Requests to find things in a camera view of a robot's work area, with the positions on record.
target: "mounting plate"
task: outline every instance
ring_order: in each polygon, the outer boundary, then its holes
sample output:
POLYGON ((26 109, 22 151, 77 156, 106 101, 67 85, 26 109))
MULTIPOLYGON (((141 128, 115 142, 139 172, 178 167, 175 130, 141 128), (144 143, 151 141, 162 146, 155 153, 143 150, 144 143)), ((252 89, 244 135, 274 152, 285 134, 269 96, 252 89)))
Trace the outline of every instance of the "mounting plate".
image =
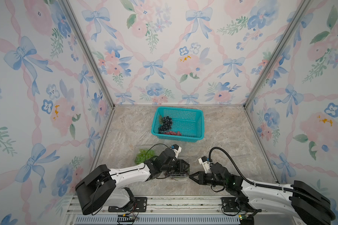
POLYGON ((223 206, 223 212, 238 212, 238 203, 235 202, 236 197, 222 197, 222 206, 223 206))
MULTIPOLYGON (((128 212, 131 212, 132 210, 137 212, 146 212, 146 205, 147 205, 148 198, 147 197, 135 197, 134 206, 135 209, 130 209, 128 212)), ((122 208, 118 208, 115 206, 109 206, 108 212, 123 212, 122 208)))

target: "metal grille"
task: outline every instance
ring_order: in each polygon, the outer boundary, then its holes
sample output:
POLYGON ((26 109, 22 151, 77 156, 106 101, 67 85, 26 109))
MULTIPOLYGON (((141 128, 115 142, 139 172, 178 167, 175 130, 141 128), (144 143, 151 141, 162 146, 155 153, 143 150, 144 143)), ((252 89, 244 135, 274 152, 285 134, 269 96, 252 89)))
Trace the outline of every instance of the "metal grille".
MULTIPOLYGON (((149 225, 149 224, 240 224, 238 216, 226 216, 226 215, 146 215, 139 214, 138 220, 134 222, 137 225, 149 225)), ((95 216, 84 216, 78 215, 75 221, 75 225, 96 225, 96 224, 118 224, 117 215, 95 215, 95 216)), ((126 223, 126 218, 120 218, 120 224, 131 224, 126 223)))

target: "grape bunch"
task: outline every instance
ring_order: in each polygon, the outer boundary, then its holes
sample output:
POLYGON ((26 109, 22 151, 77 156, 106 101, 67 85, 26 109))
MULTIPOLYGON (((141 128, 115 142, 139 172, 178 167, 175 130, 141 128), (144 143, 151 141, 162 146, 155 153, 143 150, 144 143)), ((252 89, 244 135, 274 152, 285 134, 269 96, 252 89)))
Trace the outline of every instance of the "grape bunch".
POLYGON ((169 116, 164 116, 162 121, 163 121, 163 125, 159 127, 159 132, 170 130, 173 124, 172 119, 169 116))

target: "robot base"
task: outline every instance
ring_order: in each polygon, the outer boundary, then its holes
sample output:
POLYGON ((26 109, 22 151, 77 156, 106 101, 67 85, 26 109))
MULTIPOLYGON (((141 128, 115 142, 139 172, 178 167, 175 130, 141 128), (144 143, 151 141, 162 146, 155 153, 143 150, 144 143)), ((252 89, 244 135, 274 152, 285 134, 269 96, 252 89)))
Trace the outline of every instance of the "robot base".
POLYGON ((108 212, 146 212, 147 197, 134 197, 130 188, 122 188, 121 190, 113 191, 104 205, 120 205, 119 202, 126 200, 128 203, 123 207, 109 206, 108 212))

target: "pink flower pattern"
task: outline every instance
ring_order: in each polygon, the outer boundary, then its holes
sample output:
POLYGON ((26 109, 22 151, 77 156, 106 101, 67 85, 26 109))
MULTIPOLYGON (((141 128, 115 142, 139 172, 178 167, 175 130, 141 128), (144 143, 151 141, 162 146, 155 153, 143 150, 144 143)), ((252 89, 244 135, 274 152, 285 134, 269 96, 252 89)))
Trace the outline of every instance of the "pink flower pattern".
POLYGON ((79 114, 77 103, 68 101, 66 98, 59 98, 55 103, 50 115, 53 127, 60 131, 62 137, 68 133, 69 126, 72 124, 72 117, 76 118, 79 114))
POLYGON ((136 21, 133 26, 131 27, 131 31, 133 32, 133 35, 138 38, 145 37, 145 34, 147 32, 147 27, 143 21, 136 21))
POLYGON ((333 160, 333 156, 338 155, 334 146, 338 141, 338 123, 332 117, 322 112, 314 113, 300 123, 300 129, 307 135, 308 141, 315 143, 311 150, 316 151, 318 160, 333 160))
POLYGON ((26 16, 33 28, 42 35, 51 36, 53 20, 48 5, 44 1, 24 0, 26 16))

